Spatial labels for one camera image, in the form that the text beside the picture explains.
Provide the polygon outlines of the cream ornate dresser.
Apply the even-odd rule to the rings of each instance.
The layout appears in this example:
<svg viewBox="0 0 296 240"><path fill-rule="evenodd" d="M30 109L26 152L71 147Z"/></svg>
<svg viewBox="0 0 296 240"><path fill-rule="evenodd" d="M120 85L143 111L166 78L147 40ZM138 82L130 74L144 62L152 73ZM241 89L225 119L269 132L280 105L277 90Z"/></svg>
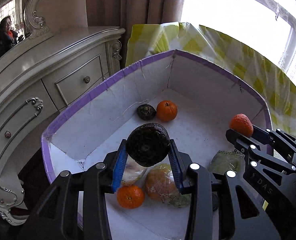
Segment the cream ornate dresser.
<svg viewBox="0 0 296 240"><path fill-rule="evenodd" d="M0 57L0 218L28 218L18 175L60 111L120 70L114 0L23 0L24 40Z"/></svg>

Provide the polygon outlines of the dark brown fruit in box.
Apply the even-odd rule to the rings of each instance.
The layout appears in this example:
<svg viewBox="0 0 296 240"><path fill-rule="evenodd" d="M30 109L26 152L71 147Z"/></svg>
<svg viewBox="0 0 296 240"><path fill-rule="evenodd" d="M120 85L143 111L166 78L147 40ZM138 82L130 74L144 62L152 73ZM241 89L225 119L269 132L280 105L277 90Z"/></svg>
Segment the dark brown fruit in box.
<svg viewBox="0 0 296 240"><path fill-rule="evenodd" d="M149 104L140 105L137 108L137 114L144 121L152 120L156 116L156 110Z"/></svg>

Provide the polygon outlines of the person in mirror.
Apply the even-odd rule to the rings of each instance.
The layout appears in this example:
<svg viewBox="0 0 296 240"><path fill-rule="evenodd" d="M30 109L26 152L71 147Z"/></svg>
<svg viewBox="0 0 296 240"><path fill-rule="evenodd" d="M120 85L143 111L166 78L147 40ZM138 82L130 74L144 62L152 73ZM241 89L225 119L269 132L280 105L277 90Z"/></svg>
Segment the person in mirror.
<svg viewBox="0 0 296 240"><path fill-rule="evenodd" d="M6 16L0 22L0 58L12 47L24 40L24 36L11 29L11 17Z"/></svg>

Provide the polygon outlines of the orange tangerine front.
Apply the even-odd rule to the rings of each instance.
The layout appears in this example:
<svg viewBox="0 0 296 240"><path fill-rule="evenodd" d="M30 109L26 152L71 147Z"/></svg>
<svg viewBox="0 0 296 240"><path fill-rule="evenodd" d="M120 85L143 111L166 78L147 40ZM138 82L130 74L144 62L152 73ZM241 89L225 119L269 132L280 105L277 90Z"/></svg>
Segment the orange tangerine front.
<svg viewBox="0 0 296 240"><path fill-rule="evenodd" d="M145 193L137 185L123 186L117 191L117 202L125 209L136 209L145 200Z"/></svg>

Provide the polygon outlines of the dark brown round fruit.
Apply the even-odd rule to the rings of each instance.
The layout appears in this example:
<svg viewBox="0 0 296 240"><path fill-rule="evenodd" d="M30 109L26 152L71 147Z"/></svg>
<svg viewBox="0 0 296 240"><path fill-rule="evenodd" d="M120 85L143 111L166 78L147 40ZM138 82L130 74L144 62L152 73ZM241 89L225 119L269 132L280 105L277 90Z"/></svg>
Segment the dark brown round fruit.
<svg viewBox="0 0 296 240"><path fill-rule="evenodd" d="M167 130L151 122L137 127L126 140L126 152L139 165L151 167L163 161L170 148Z"/></svg>

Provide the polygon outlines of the purple white cardboard box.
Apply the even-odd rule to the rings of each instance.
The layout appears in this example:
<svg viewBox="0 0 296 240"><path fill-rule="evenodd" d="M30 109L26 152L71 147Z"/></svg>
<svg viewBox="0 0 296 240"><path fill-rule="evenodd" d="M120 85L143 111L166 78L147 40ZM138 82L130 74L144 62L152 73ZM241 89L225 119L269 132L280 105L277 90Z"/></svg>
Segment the purple white cardboard box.
<svg viewBox="0 0 296 240"><path fill-rule="evenodd" d="M63 170L85 171L117 150L143 124L137 108L144 103L155 108L154 121L177 148L201 166L232 149L225 133L235 115L272 127L265 100L237 76L196 55L168 51L117 72L47 127L42 146L50 178Z"/></svg>

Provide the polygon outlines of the wrapped pale fruit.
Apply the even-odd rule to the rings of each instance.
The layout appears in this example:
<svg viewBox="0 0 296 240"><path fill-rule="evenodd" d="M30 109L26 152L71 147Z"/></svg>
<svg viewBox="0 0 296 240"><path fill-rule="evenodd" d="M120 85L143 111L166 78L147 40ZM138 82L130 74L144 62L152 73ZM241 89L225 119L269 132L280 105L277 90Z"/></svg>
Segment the wrapped pale fruit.
<svg viewBox="0 0 296 240"><path fill-rule="evenodd" d="M128 156L121 185L131 186L135 184L143 177L146 171L146 167L139 165L134 159Z"/></svg>

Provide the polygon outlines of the orange tangerine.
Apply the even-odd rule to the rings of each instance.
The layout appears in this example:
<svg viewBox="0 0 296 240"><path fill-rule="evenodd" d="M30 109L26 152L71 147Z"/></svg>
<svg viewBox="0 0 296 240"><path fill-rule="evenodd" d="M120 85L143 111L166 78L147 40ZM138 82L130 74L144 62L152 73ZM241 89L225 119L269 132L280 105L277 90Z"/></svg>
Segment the orange tangerine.
<svg viewBox="0 0 296 240"><path fill-rule="evenodd" d="M125 209L136 209L145 200L145 193L137 185L123 186L117 191L117 202Z"/></svg>
<svg viewBox="0 0 296 240"><path fill-rule="evenodd" d="M176 118L178 114L177 105L169 100L164 100L158 103L156 108L156 117L163 121L169 122Z"/></svg>

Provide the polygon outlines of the green wrapped fruit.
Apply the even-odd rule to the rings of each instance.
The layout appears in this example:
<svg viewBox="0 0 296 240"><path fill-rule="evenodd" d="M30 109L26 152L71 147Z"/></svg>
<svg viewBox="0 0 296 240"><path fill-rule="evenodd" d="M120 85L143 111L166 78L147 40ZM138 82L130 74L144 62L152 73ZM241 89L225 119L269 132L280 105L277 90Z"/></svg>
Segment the green wrapped fruit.
<svg viewBox="0 0 296 240"><path fill-rule="evenodd" d="M223 175L226 171L238 173L241 170L244 155L238 151L218 151L211 160L208 171Z"/></svg>

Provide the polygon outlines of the wrapped orange fruit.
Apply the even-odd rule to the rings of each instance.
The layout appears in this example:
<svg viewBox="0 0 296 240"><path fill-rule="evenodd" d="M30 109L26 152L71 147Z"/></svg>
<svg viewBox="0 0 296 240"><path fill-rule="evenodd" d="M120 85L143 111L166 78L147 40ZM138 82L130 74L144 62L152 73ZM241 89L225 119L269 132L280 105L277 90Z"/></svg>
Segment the wrapped orange fruit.
<svg viewBox="0 0 296 240"><path fill-rule="evenodd" d="M145 192L151 200L174 207L186 207L191 203L191 195L179 193L171 166L167 163L155 165L145 178Z"/></svg>

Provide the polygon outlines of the brown patterned curtain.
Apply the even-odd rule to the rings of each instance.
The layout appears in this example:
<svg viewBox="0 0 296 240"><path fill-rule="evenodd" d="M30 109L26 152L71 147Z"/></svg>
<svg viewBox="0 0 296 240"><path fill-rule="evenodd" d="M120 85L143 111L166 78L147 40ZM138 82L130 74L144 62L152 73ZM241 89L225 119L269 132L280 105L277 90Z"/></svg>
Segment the brown patterned curtain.
<svg viewBox="0 0 296 240"><path fill-rule="evenodd" d="M135 24L178 22L184 0L86 0L89 26L119 26L125 29L123 51Z"/></svg>

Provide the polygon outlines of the yellow checkered tablecloth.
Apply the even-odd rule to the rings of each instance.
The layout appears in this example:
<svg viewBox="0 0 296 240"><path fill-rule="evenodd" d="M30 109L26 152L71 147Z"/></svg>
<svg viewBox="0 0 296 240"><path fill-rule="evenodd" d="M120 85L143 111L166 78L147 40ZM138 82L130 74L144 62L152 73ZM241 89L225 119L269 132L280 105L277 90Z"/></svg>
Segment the yellow checkered tablecloth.
<svg viewBox="0 0 296 240"><path fill-rule="evenodd" d="M198 55L239 77L266 101L274 128L296 137L296 86L277 65L246 44L200 25L135 24L125 65L169 50Z"/></svg>

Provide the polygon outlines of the red-orange rough orange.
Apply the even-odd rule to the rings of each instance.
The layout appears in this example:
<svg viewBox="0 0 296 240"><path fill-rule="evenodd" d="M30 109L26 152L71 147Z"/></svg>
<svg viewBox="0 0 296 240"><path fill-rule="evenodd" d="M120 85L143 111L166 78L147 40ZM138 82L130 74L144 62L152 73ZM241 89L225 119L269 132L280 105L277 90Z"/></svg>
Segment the red-orange rough orange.
<svg viewBox="0 0 296 240"><path fill-rule="evenodd" d="M254 132L253 125L245 114L235 115L229 124L229 128L250 138Z"/></svg>

